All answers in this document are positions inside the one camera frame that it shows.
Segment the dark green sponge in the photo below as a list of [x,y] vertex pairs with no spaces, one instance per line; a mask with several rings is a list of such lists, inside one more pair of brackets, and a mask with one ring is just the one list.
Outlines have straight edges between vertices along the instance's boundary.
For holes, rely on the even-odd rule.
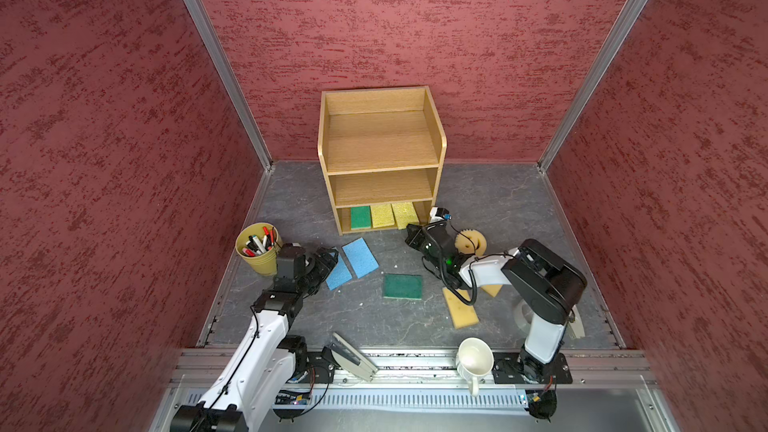
[[423,297],[423,278],[419,275],[386,274],[383,283],[383,297],[398,300],[421,300]]

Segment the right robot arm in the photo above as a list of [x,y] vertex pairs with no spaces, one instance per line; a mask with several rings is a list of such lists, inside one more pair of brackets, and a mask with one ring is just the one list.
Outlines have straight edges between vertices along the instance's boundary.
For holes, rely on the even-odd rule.
[[573,308],[588,281],[569,262],[536,239],[506,252],[464,253],[447,232],[448,221],[406,226],[406,244],[421,253],[425,267],[460,303],[472,306],[483,286],[514,288],[532,312],[518,359],[520,371],[539,381],[554,363]]

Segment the bright green sponge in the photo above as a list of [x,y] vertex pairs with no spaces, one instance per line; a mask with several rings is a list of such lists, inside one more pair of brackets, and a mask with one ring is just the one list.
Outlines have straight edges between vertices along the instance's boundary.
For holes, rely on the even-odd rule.
[[371,209],[369,206],[358,206],[350,209],[350,229],[366,230],[372,228]]

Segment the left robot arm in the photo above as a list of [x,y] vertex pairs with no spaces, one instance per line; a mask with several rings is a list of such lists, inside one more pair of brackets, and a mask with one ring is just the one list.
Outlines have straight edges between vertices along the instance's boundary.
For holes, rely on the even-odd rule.
[[283,247],[272,285],[250,306],[249,328],[223,372],[196,404],[176,411],[169,429],[258,430],[283,387],[307,370],[306,340],[289,331],[339,263],[336,249]]

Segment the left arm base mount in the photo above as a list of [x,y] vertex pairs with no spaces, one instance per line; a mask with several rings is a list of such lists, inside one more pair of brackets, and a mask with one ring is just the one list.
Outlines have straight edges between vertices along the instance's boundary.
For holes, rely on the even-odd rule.
[[321,351],[299,350],[295,359],[296,367],[289,384],[330,384],[334,381],[338,364],[329,347]]

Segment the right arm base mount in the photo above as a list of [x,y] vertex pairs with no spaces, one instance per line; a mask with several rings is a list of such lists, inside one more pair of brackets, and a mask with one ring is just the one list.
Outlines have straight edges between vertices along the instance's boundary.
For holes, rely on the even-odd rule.
[[553,359],[542,364],[532,357],[519,358],[519,352],[495,352],[492,369],[496,385],[570,385],[573,377],[563,353],[557,353]]

